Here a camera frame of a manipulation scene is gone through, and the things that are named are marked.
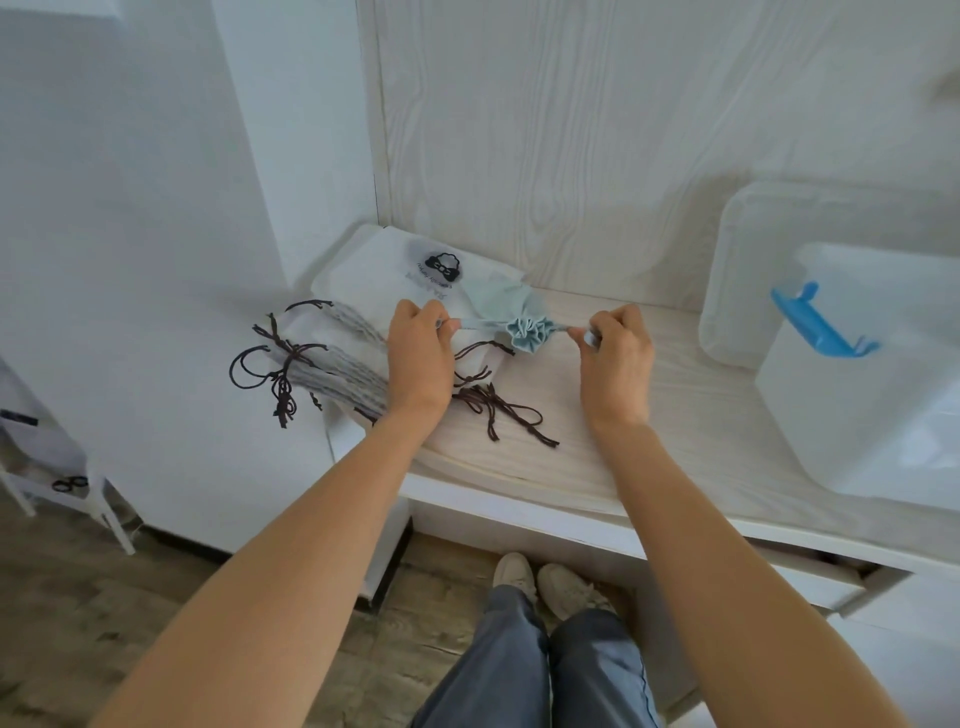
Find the blue plastic clip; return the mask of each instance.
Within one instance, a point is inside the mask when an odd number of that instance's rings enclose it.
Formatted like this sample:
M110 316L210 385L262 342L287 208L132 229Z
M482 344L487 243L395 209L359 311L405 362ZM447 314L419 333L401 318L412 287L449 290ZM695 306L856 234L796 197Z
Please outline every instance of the blue plastic clip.
M857 339L852 346L848 344L847 340L810 304L819 290L820 284L812 280L804 284L803 290L795 299L784 296L777 288L770 291L770 297L806 343L823 356L859 359L880 348L878 342L868 342L865 336Z

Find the left arm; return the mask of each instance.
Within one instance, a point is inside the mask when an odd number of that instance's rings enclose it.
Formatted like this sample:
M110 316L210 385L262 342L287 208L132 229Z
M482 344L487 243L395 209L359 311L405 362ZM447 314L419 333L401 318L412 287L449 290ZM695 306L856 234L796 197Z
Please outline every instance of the left arm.
M457 322L397 306L390 406L345 458L224 564L91 724L301 726L326 676L387 512L450 401Z

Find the left hand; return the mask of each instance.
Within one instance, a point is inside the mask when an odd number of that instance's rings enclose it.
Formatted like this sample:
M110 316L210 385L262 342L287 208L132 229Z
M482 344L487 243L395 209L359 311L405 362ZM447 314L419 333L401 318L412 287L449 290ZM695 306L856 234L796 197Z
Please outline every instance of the left hand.
M437 329L437 322L443 325ZM460 328L444 305L431 301L420 309L404 299L396 305L387 335L390 363L387 414L404 414L433 430L450 404L453 351L450 339Z

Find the hand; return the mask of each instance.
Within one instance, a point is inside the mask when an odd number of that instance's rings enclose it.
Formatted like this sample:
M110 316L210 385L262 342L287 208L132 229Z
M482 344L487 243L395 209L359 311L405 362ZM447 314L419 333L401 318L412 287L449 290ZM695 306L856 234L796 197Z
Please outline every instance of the hand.
M439 329L438 321L444 322ZM396 305L387 335L388 414L412 416L426 428L426 434L437 426L453 392L450 339L458 328L460 321L450 319L439 301L431 301L423 309L406 299Z
M594 435L613 427L646 425L654 344L635 305L600 311L590 319L600 331L599 351L584 342L585 328L571 328L580 347L580 402Z

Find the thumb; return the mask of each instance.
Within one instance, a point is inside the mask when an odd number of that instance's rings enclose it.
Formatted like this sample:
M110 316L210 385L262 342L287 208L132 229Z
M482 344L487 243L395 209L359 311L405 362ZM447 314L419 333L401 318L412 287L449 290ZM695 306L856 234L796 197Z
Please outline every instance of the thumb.
M450 339L460 330L460 319L447 319L437 331L437 337L440 339L440 346L445 352L450 351Z
M566 335L569 336L577 343L577 348L580 350L580 358L585 359L588 356L594 356L596 351L593 347L584 341L584 335L587 333L587 330L584 327L570 327L566 330Z

